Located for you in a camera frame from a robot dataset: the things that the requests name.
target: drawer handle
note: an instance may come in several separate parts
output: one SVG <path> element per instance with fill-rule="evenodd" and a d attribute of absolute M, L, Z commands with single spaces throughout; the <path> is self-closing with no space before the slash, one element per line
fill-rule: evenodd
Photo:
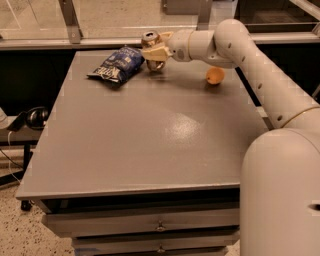
<path fill-rule="evenodd" d="M 164 226 L 162 225 L 162 221 L 159 221 L 159 225 L 158 225 L 158 227 L 156 227 L 156 231 L 157 231 L 157 232 L 164 232 L 164 231 L 166 231 L 166 227 L 164 227 Z"/>
<path fill-rule="evenodd" d="M 165 253 L 165 252 L 166 252 L 166 250 L 163 249 L 162 244 L 160 244 L 160 247 L 159 247 L 159 249 L 157 250 L 157 253 Z"/>

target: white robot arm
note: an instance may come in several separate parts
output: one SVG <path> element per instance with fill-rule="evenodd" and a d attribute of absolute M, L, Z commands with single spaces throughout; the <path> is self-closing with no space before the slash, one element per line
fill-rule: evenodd
<path fill-rule="evenodd" d="M 202 60 L 240 67 L 275 129 L 248 149 L 241 171 L 241 255 L 319 255 L 320 106 L 278 68 L 237 20 L 215 31 L 143 35 L 142 54 L 153 64 Z"/>

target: snack bag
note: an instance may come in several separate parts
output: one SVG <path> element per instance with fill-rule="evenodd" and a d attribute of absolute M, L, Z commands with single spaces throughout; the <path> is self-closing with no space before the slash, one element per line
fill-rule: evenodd
<path fill-rule="evenodd" d="M 101 77 L 105 81 L 122 84 L 139 70 L 143 62 L 144 58 L 139 49 L 125 46 L 111 54 L 100 67 L 87 76 Z"/>

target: tabletop surface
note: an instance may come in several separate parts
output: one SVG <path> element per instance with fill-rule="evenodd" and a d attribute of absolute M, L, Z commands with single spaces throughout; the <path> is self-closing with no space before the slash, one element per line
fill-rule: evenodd
<path fill-rule="evenodd" d="M 235 70 L 144 63 L 120 89 L 86 74 L 113 51 L 80 51 L 20 185 L 18 199 L 237 187 L 250 143 L 267 128 Z"/>

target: small orange toy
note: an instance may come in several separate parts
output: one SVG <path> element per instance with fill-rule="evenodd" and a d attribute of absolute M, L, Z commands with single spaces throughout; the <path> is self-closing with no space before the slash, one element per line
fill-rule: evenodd
<path fill-rule="evenodd" d="M 207 71 L 206 79 L 209 84 L 220 84 L 224 79 L 224 70 L 213 66 Z"/>

